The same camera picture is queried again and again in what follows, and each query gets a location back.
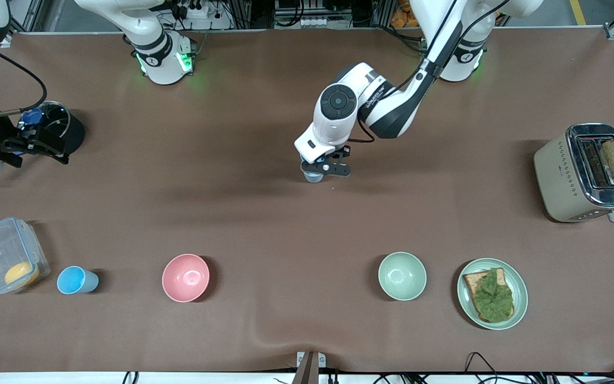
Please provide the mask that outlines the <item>brown table cloth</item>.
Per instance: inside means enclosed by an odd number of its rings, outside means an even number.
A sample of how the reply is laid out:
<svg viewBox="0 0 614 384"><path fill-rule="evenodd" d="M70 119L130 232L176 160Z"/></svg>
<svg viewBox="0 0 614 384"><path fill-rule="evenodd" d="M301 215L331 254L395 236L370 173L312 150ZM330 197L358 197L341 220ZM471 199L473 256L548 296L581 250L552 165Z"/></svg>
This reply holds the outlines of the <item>brown table cloth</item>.
<svg viewBox="0 0 614 384"><path fill-rule="evenodd" d="M407 133L354 145L348 178L305 181L293 141L321 91L365 61L393 83L417 56L377 30L210 34L194 76L159 86L117 34L14 36L5 54L87 128L62 165L0 173L0 221L34 228L49 274L0 295L0 372L271 370L299 351L341 370L614 370L614 224L548 219L533 157L568 126L614 127L614 41L600 28L493 31L467 81L438 81ZM397 301L378 265L404 251L424 292ZM166 296L173 258L205 293ZM509 330L468 318L461 270L495 258L524 280ZM90 293L56 286L67 267Z"/></svg>

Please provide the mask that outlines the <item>yellow food piece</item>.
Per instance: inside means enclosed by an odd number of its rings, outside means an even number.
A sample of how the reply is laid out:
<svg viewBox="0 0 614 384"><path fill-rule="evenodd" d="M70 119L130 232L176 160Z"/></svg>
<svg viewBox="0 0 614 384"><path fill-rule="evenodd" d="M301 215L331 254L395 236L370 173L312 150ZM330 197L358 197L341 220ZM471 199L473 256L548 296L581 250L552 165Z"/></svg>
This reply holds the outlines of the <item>yellow food piece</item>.
<svg viewBox="0 0 614 384"><path fill-rule="evenodd" d="M19 289L28 286L39 278L39 267L31 262L20 262L5 273L4 282L7 289Z"/></svg>

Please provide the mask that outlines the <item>pale green bowl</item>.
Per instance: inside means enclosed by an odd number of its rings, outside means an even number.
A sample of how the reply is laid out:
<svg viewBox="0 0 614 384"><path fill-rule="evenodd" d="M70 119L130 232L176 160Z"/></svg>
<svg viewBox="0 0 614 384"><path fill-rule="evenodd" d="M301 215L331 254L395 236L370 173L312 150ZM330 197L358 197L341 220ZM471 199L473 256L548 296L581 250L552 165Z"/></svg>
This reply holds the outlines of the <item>pale green bowl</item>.
<svg viewBox="0 0 614 384"><path fill-rule="evenodd" d="M388 297L397 301L411 301L424 292L428 273L415 255L397 251L386 255L378 265L378 284Z"/></svg>

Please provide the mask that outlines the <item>bag of orange buns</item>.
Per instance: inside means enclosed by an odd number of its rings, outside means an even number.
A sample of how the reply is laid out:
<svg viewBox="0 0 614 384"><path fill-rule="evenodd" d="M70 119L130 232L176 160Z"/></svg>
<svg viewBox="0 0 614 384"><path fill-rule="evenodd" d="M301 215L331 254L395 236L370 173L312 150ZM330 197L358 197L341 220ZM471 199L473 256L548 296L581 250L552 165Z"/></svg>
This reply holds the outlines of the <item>bag of orange buns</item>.
<svg viewBox="0 0 614 384"><path fill-rule="evenodd" d="M419 26L416 15L411 9L411 0L397 0L390 26L394 28L416 28Z"/></svg>

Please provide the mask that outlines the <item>pink bowl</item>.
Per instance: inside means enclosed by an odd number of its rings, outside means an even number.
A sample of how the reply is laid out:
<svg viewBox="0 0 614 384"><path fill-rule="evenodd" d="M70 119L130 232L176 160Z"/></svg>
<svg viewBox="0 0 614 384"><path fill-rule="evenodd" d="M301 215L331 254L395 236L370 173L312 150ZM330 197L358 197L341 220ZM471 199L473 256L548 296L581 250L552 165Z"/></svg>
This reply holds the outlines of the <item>pink bowl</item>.
<svg viewBox="0 0 614 384"><path fill-rule="evenodd" d="M182 254L173 258L164 268L161 286L169 299L177 303L189 303L205 293L210 279L205 260L195 254Z"/></svg>

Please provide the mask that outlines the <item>beige and chrome toaster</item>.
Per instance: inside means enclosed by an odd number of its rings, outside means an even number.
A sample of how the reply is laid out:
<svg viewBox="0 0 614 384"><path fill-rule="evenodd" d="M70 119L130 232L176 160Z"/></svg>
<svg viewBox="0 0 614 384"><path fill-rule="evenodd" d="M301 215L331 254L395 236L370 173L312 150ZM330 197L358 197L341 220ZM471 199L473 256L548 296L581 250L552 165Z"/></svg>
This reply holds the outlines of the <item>beige and chrome toaster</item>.
<svg viewBox="0 0 614 384"><path fill-rule="evenodd" d="M576 124L536 151L536 177L549 217L580 223L606 216L614 223L614 179L601 150L612 139L614 127L608 124Z"/></svg>

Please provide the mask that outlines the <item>pale green plate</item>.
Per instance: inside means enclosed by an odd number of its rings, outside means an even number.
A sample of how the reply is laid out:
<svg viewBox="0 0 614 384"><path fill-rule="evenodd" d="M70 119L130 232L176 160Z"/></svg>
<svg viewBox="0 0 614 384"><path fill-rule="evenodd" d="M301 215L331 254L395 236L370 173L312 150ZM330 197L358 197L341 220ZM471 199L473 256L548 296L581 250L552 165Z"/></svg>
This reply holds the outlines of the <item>pale green plate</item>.
<svg viewBox="0 0 614 384"><path fill-rule="evenodd" d="M527 311L528 294L521 275L495 258L469 262L459 274L456 294L468 318L487 330L509 330Z"/></svg>

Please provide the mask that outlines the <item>metal table bracket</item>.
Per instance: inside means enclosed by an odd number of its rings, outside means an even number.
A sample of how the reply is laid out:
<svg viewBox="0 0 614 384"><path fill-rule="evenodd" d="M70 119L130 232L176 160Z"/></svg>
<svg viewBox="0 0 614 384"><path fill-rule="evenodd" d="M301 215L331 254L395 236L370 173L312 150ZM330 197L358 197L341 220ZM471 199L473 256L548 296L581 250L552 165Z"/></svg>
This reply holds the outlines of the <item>metal table bracket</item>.
<svg viewBox="0 0 614 384"><path fill-rule="evenodd" d="M316 351L297 353L298 367L292 384L319 384L320 369L326 368L326 355Z"/></svg>

